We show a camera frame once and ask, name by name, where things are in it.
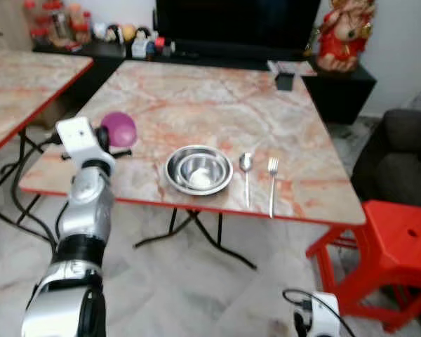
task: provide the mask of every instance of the black table leg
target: black table leg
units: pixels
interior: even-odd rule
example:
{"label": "black table leg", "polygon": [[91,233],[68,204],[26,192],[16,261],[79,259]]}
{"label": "black table leg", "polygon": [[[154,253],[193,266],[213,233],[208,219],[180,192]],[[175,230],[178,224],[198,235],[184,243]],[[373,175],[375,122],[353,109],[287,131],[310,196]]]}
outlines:
{"label": "black table leg", "polygon": [[[13,172],[21,164],[21,162],[22,162],[22,160],[23,160],[23,158],[25,156],[25,143],[30,144],[33,148],[37,148],[37,150],[40,153],[43,153],[44,152],[36,143],[34,143],[32,140],[30,140],[27,137],[26,129],[25,128],[23,130],[21,130],[21,132],[19,132],[19,136],[20,136],[20,147],[19,147],[19,157],[18,157],[18,160],[16,162],[14,162],[14,163],[6,164],[6,165],[4,165],[0,169],[0,174],[2,175],[2,177],[0,178],[0,187],[3,185],[3,183],[9,178],[9,176],[11,174],[13,174]],[[32,209],[32,207],[36,204],[36,202],[39,200],[40,197],[41,197],[41,195],[40,194],[37,194],[31,200],[31,202],[25,208],[26,212],[29,212]],[[25,218],[25,214],[22,213],[22,214],[20,214],[19,218],[16,221],[14,221],[14,220],[10,219],[8,216],[6,216],[5,214],[3,214],[2,212],[0,212],[0,219],[2,221],[6,222],[9,225],[12,225],[14,227],[19,227],[22,230],[25,230],[25,231],[28,231],[28,232],[32,232],[32,230],[28,230],[27,228],[20,226],[20,224],[21,224],[21,222],[23,221],[24,218]]]}
{"label": "black table leg", "polygon": [[141,246],[144,246],[145,244],[149,244],[151,242],[156,242],[156,241],[161,241],[164,239],[167,239],[169,237],[173,237],[175,236],[177,233],[179,233],[181,230],[183,230],[189,223],[190,221],[193,220],[193,217],[188,217],[186,220],[184,220],[175,230],[173,229],[173,226],[175,224],[175,219],[176,219],[176,211],[177,209],[173,209],[173,214],[171,217],[171,221],[170,221],[170,228],[168,230],[167,234],[163,234],[163,235],[158,235],[155,237],[149,237],[147,239],[143,239],[142,241],[138,242],[137,244],[133,245],[133,248],[139,248]]}
{"label": "black table leg", "polygon": [[0,174],[4,174],[9,168],[11,168],[12,171],[19,166],[20,162],[22,161],[23,157],[25,156],[25,143],[30,144],[32,147],[37,148],[39,153],[44,153],[44,151],[41,149],[40,146],[38,146],[35,142],[33,142],[31,139],[27,137],[27,129],[24,128],[19,132],[20,137],[20,147],[19,147],[19,159],[13,163],[9,163],[6,165],[3,165],[2,168],[0,168]]}
{"label": "black table leg", "polygon": [[219,232],[219,235],[220,235],[220,237],[218,238],[219,242],[215,242],[215,240],[211,237],[209,232],[203,226],[203,223],[197,217],[195,217],[195,224],[196,224],[196,226],[198,226],[200,231],[203,233],[204,237],[209,241],[209,243],[214,248],[221,251],[222,253],[225,253],[229,256],[232,256],[233,258],[236,258],[236,259],[240,260],[241,262],[245,263],[249,268],[251,268],[253,270],[257,270],[258,267],[254,263],[250,262],[248,259],[244,258],[242,255],[221,246],[220,242],[221,242],[221,232],[222,232],[221,227],[222,226],[221,226],[221,222],[220,222],[220,216],[222,217],[222,214],[218,215],[218,220],[219,220],[218,221],[218,232]]}
{"label": "black table leg", "polygon": [[258,267],[250,262],[248,259],[244,258],[243,256],[241,256],[238,253],[235,253],[234,251],[231,251],[229,249],[226,249],[225,247],[222,247],[221,245],[221,241],[222,241],[222,220],[223,220],[223,215],[221,213],[218,214],[218,235],[217,235],[217,241],[215,242],[215,240],[211,237],[211,235],[209,234],[209,232],[207,231],[207,229],[203,226],[203,223],[198,219],[198,215],[199,215],[199,211],[191,211],[191,210],[187,210],[189,217],[184,220],[176,229],[174,228],[175,225],[175,219],[176,219],[176,213],[177,213],[177,209],[173,209],[173,214],[171,217],[171,221],[170,221],[170,226],[168,229],[168,233],[167,234],[163,234],[163,235],[158,235],[155,237],[149,237],[147,239],[143,239],[142,241],[136,243],[133,245],[133,248],[139,248],[145,244],[149,244],[152,242],[157,242],[157,241],[161,241],[164,239],[167,239],[169,237],[173,237],[174,235],[176,235],[179,231],[183,230],[189,223],[190,221],[194,220],[196,226],[200,229],[200,231],[203,233],[204,237],[209,241],[209,243],[215,247],[217,250],[221,251],[222,253],[225,253],[229,256],[232,256],[233,258],[236,258],[238,260],[240,260],[241,262],[245,263],[249,268],[256,270]]}

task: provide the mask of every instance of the white wall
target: white wall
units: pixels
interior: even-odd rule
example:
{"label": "white wall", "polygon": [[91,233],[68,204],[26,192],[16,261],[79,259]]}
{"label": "white wall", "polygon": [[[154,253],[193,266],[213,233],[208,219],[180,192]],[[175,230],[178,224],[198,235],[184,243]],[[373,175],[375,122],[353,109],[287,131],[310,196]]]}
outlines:
{"label": "white wall", "polygon": [[132,23],[152,28],[152,10],[156,0],[65,0],[81,4],[92,13],[94,22]]}
{"label": "white wall", "polygon": [[[156,0],[66,0],[88,8],[95,22],[152,26]],[[330,10],[321,0],[316,25]],[[377,79],[362,114],[381,116],[421,91],[421,0],[376,0],[373,36],[361,57]]]}

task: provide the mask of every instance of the tiled floor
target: tiled floor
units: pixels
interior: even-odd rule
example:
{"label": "tiled floor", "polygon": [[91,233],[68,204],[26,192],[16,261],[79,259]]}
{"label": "tiled floor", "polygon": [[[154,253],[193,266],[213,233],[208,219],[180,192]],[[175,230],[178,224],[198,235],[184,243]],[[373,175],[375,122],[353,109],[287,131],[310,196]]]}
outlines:
{"label": "tiled floor", "polygon": [[360,152],[379,121],[376,118],[360,116],[352,125],[326,124],[338,156],[349,175],[352,174]]}
{"label": "tiled floor", "polygon": [[[0,164],[16,153],[15,146],[0,154]],[[52,225],[63,202],[45,197],[35,213]],[[6,193],[0,207],[15,212]],[[305,249],[324,226],[225,216],[222,243],[254,260],[254,272],[213,249],[193,225],[174,239],[132,249],[143,237],[166,231],[170,216],[171,210],[160,207],[114,207],[103,263],[108,336],[296,336],[293,307],[281,291],[318,287]],[[185,216],[178,211],[177,220]],[[202,213],[200,219],[215,233],[216,215]],[[0,337],[19,336],[26,302],[49,260],[48,245],[0,222]],[[357,336],[386,336],[377,322],[347,321]],[[420,325],[413,321],[395,336],[419,337]]]}

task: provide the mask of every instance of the red figurine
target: red figurine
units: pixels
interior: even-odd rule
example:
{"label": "red figurine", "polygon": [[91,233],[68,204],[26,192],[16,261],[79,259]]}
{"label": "red figurine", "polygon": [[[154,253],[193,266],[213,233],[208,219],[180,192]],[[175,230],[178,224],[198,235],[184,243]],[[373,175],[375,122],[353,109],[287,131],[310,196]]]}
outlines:
{"label": "red figurine", "polygon": [[320,26],[317,64],[327,71],[351,72],[372,33],[373,0],[332,0],[334,10]]}

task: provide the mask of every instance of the red stool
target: red stool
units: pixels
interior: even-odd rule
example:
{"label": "red stool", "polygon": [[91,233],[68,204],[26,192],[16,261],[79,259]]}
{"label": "red stool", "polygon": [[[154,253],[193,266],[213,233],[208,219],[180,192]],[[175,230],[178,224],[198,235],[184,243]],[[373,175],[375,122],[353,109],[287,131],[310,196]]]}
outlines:
{"label": "red stool", "polygon": [[[421,290],[421,208],[383,201],[363,204],[367,223],[349,228],[355,239],[341,237],[345,227],[330,229],[306,252],[318,259],[324,291],[334,293],[342,315],[378,319],[385,331],[395,332],[421,313],[421,292],[411,298],[409,286]],[[358,249],[360,263],[336,284],[327,245]],[[364,306],[360,301],[381,286],[392,285],[399,311]],[[409,303],[397,291],[403,286]]]}

